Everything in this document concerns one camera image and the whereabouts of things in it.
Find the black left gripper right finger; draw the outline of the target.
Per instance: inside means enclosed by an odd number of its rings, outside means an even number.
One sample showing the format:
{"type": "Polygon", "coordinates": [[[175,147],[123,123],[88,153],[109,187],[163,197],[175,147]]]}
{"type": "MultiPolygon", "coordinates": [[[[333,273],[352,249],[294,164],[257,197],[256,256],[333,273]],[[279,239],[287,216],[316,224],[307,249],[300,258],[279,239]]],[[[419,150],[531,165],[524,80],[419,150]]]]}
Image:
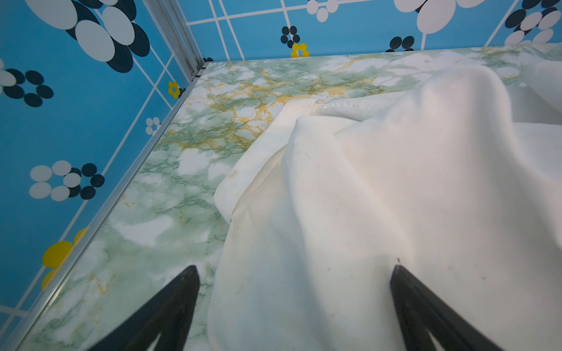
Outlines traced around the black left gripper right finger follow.
{"type": "Polygon", "coordinates": [[[500,350],[404,266],[390,279],[395,311],[407,350],[500,350]]]}

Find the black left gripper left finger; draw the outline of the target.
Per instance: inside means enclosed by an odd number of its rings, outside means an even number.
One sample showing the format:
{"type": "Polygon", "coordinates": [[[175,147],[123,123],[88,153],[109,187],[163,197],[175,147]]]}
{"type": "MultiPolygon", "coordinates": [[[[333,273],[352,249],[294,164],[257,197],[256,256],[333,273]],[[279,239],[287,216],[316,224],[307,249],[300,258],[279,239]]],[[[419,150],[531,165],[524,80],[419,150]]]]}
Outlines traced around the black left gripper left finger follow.
{"type": "Polygon", "coordinates": [[[91,350],[183,350],[200,289],[195,266],[188,266],[91,350]]]}

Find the white cloth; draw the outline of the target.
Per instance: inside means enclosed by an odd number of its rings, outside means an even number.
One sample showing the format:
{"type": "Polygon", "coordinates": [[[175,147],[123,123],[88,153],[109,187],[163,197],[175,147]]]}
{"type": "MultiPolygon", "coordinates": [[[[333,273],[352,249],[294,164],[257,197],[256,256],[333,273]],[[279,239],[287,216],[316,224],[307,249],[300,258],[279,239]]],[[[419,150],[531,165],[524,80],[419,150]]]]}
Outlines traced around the white cloth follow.
{"type": "Polygon", "coordinates": [[[504,350],[561,349],[561,63],[289,102],[220,183],[214,350],[404,350],[403,266],[504,350]]]}

